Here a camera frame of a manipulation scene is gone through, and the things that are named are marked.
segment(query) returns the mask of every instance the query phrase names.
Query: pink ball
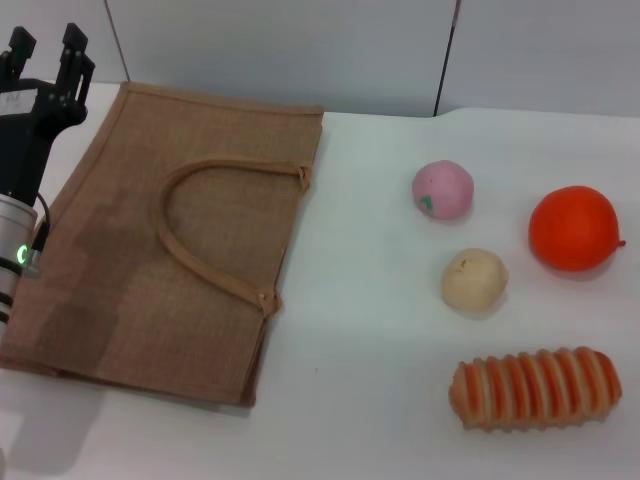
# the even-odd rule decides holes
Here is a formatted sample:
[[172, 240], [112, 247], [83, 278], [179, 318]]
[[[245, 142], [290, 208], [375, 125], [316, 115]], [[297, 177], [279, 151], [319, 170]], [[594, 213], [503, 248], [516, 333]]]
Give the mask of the pink ball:
[[473, 178], [449, 160], [430, 163], [418, 170], [411, 190], [418, 208], [439, 220], [460, 218], [473, 202]]

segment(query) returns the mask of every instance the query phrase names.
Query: bag handle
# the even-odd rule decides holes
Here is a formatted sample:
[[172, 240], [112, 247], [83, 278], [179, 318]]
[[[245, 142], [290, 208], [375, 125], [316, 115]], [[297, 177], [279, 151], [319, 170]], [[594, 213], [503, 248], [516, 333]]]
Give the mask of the bag handle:
[[183, 267], [190, 270], [211, 285], [218, 287], [238, 298], [241, 298], [262, 310], [265, 318], [271, 317], [282, 305], [280, 295], [275, 287], [261, 289], [244, 280], [203, 262], [189, 252], [176, 238], [167, 222], [167, 202], [178, 184], [187, 177], [211, 168], [235, 168], [256, 172], [275, 173], [279, 175], [293, 175], [300, 178], [302, 190], [309, 187], [309, 170], [305, 167], [290, 163], [265, 162], [252, 157], [242, 156], [213, 156], [181, 165], [159, 183], [152, 199], [151, 222], [156, 236], [169, 254]]

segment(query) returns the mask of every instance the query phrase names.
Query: orange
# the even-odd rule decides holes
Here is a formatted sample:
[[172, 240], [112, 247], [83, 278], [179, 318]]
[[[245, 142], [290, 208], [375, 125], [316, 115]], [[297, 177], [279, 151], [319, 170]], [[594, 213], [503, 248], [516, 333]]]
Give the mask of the orange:
[[565, 187], [544, 197], [533, 211], [529, 244], [549, 266], [580, 272], [600, 265], [625, 242], [604, 195], [589, 187]]

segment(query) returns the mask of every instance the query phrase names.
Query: toy bread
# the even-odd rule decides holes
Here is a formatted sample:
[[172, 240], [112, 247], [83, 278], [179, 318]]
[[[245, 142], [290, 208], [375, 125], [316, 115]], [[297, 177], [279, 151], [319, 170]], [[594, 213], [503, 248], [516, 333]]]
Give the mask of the toy bread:
[[606, 355], [580, 347], [460, 362], [449, 402], [466, 428], [527, 429], [603, 419], [622, 387]]

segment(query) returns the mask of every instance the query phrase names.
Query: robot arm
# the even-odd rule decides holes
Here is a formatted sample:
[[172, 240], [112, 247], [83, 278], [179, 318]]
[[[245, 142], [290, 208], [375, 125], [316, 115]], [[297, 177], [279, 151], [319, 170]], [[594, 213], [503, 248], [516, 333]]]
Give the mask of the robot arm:
[[6, 328], [18, 280], [36, 276], [50, 228], [47, 214], [34, 236], [33, 209], [58, 134], [87, 117], [85, 101], [94, 63], [86, 56], [87, 37], [67, 25], [55, 84], [20, 79], [36, 40], [16, 27], [10, 51], [0, 55], [0, 338]]

